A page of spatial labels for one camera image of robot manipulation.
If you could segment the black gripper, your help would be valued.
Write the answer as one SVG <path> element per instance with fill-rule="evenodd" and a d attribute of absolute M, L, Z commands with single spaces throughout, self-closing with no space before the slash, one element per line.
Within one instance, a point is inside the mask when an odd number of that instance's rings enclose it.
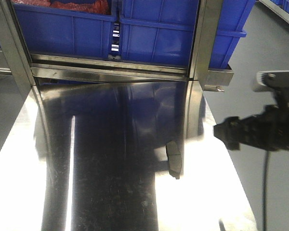
<path fill-rule="evenodd" d="M 221 140 L 228 150 L 240 150 L 240 145 L 257 147 L 256 116 L 240 119 L 238 116 L 226 118 L 213 126 L 214 137 Z"/>

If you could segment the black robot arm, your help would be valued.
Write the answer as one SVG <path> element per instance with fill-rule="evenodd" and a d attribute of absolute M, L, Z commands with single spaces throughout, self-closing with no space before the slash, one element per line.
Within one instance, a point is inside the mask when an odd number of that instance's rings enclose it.
<path fill-rule="evenodd" d="M 213 134 L 232 151 L 239 150 L 241 144 L 266 151 L 289 151 L 289 108 L 267 105 L 258 115 L 228 117 L 213 127 Z"/>

